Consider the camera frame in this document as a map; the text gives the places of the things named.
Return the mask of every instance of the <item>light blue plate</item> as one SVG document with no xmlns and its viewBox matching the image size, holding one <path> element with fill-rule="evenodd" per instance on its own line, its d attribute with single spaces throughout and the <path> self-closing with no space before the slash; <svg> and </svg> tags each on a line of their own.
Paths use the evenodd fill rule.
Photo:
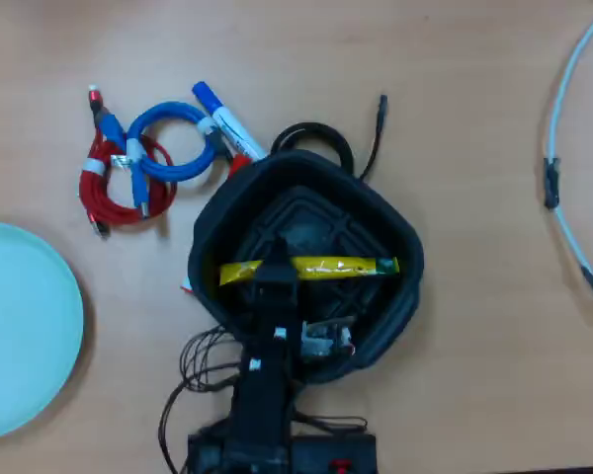
<svg viewBox="0 0 593 474">
<path fill-rule="evenodd" d="M 83 324 L 79 286 L 64 260 L 41 238 L 0 223 L 0 436 L 57 395 Z"/>
</svg>

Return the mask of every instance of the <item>yellow wrapper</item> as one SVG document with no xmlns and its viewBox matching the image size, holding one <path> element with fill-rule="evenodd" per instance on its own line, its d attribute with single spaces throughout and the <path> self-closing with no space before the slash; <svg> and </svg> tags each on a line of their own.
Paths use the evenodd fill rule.
<svg viewBox="0 0 593 474">
<path fill-rule="evenodd" d="M 299 279 L 340 279 L 370 275 L 399 274 L 397 258 L 363 259 L 361 257 L 294 257 Z M 224 264 L 219 269 L 219 285 L 252 279 L 261 260 Z"/>
</svg>

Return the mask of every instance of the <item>black pouch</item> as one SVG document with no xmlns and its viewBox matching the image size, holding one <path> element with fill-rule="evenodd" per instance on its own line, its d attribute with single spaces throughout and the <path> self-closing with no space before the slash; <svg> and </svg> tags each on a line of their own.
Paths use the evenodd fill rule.
<svg viewBox="0 0 593 474">
<path fill-rule="evenodd" d="M 397 276 L 302 281 L 303 320 L 355 316 L 353 355 L 304 364 L 304 383 L 324 383 L 372 365 L 402 332 L 419 303 L 424 269 L 411 225 L 362 181 L 315 153 L 282 151 L 226 181 L 201 212 L 189 256 L 194 294 L 219 324 L 245 342 L 256 322 L 252 283 L 218 286 L 222 264 L 263 260 L 277 238 L 289 255 L 396 257 Z"/>
</svg>

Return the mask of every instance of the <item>blue marker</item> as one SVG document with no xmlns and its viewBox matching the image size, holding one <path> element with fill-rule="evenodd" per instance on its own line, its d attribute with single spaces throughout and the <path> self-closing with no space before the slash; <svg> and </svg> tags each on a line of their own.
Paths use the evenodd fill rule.
<svg viewBox="0 0 593 474">
<path fill-rule="evenodd" d="M 237 151 L 250 157 L 253 161 L 268 156 L 268 152 L 246 131 L 246 128 L 217 98 L 206 82 L 199 82 L 192 88 L 192 91 Z"/>
</svg>

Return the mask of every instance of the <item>blue cable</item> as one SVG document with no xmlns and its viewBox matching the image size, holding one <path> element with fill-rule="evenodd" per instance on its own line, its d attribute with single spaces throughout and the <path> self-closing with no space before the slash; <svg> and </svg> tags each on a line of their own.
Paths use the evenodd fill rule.
<svg viewBox="0 0 593 474">
<path fill-rule="evenodd" d="M 195 160 L 180 166 L 165 166 L 147 158 L 147 153 L 140 143 L 142 132 L 163 119 L 182 119 L 201 126 L 205 135 L 205 149 Z M 182 102 L 165 102 L 144 112 L 129 126 L 127 137 L 117 118 L 105 113 L 101 116 L 98 127 L 127 155 L 131 162 L 131 193 L 134 206 L 140 208 L 143 216 L 148 217 L 149 190 L 148 175 L 163 183 L 178 183 L 200 175 L 212 163 L 216 154 L 228 156 L 228 150 L 221 140 L 221 132 L 212 118 Z"/>
<path fill-rule="evenodd" d="M 189 104 L 184 104 L 182 102 L 165 102 L 152 107 L 138 116 L 127 131 L 127 140 L 133 138 L 140 139 L 142 132 L 159 120 L 182 119 L 197 124 L 205 117 L 206 116 L 202 112 Z M 205 141 L 205 149 L 200 156 L 185 165 L 161 165 L 160 163 L 148 159 L 147 155 L 143 154 L 139 161 L 140 169 L 152 178 L 165 183 L 178 183 L 179 181 L 195 178 L 209 167 L 215 156 L 215 150 L 210 143 L 208 135 L 205 135 Z"/>
</svg>

